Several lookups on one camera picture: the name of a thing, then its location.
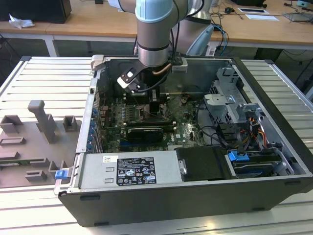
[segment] circuit board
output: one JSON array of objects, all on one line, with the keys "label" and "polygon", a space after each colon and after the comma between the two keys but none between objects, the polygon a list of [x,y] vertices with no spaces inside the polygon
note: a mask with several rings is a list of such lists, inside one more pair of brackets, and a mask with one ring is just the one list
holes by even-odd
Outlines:
[{"label": "circuit board", "polygon": [[[142,152],[174,150],[177,147],[204,146],[203,133],[195,121],[197,101],[188,101],[181,95],[169,96],[160,104],[160,112],[149,113],[145,104],[127,104],[115,99],[102,116],[103,150],[112,152]],[[161,128],[163,140],[154,144],[129,144],[126,132],[129,128]]]}]

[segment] black box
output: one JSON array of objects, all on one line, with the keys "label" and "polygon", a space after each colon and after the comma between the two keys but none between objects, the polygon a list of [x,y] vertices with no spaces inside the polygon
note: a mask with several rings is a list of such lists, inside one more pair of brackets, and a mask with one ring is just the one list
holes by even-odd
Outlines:
[{"label": "black box", "polygon": [[0,0],[0,20],[9,14],[21,20],[64,24],[72,11],[69,0]]}]

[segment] power supply label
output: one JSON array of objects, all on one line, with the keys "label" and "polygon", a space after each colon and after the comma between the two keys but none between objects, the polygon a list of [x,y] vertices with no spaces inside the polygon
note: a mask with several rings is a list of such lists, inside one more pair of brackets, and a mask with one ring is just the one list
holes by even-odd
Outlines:
[{"label": "power supply label", "polygon": [[119,186],[156,184],[154,158],[117,159],[116,183]]}]

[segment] motherboard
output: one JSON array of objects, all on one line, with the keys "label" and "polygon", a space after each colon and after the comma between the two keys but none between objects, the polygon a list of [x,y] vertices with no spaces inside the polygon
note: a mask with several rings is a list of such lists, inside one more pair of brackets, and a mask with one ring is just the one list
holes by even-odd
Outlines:
[{"label": "motherboard", "polygon": [[100,107],[103,151],[142,152],[204,146],[195,122],[198,100],[163,97],[159,112],[149,113],[142,97],[124,97]]}]

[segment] blue latch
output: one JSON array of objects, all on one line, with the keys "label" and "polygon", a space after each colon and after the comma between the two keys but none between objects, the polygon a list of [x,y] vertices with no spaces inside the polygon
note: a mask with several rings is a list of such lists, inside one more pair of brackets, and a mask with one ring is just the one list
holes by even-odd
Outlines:
[{"label": "blue latch", "polygon": [[68,170],[57,170],[54,178],[56,180],[67,180]]},{"label": "blue latch", "polygon": [[239,155],[237,151],[231,151],[228,154],[228,157],[231,161],[249,161],[250,160],[247,153],[244,155]]}]

